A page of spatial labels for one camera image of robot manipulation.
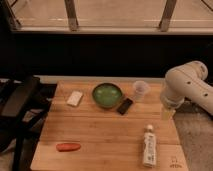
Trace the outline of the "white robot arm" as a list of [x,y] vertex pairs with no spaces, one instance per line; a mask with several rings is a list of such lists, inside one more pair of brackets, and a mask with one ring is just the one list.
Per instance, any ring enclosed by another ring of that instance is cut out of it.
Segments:
[[191,61],[169,69],[160,94],[161,118],[171,119],[188,98],[210,114],[213,120],[213,86],[205,82],[208,69],[201,61]]

